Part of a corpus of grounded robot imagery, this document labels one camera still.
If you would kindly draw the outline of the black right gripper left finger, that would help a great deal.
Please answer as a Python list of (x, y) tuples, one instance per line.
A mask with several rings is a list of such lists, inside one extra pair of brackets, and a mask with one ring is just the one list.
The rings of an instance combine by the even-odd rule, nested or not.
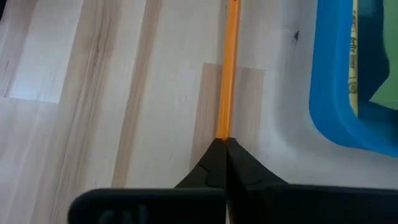
[(193, 169), (175, 189), (226, 189), (227, 152), (222, 139), (214, 139)]

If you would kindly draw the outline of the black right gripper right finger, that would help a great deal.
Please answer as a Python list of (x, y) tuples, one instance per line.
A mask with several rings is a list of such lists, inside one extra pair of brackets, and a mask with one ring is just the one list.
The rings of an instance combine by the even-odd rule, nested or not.
[(227, 193), (233, 205), (261, 203), (267, 189), (287, 182), (275, 175), (237, 142), (226, 140)]

